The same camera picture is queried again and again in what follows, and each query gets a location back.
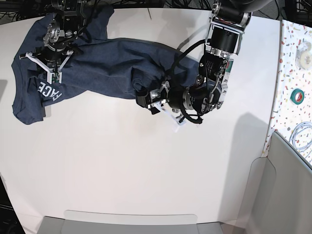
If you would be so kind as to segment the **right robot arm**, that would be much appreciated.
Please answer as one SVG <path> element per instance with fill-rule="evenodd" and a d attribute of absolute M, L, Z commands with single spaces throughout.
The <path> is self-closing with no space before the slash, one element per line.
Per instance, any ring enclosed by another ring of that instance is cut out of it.
<path fill-rule="evenodd" d="M 29 59 L 47 72 L 50 82 L 60 82 L 62 69 L 74 51 L 71 43 L 83 34 L 87 27 L 87 16 L 84 7 L 87 0 L 53 0 L 55 8 L 52 21 L 47 26 L 43 37 L 43 47 L 35 52 L 27 52 L 19 56 Z"/>

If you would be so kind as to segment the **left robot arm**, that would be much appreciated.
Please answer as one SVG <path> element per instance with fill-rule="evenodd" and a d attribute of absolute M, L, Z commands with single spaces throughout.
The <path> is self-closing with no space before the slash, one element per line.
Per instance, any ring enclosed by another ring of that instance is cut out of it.
<path fill-rule="evenodd" d="M 202 116 L 219 109 L 228 90 L 233 65 L 232 55 L 238 55 L 242 37 L 253 12 L 268 4 L 267 0 L 216 0 L 209 18 L 209 29 L 202 39 L 178 56 L 159 88 L 136 95 L 136 103 L 152 114 L 166 112 L 167 103 L 178 113 L 174 121 L 201 124 Z M 182 86 L 174 75 L 177 65 L 196 47 L 203 45 L 198 75 L 194 83 Z"/>

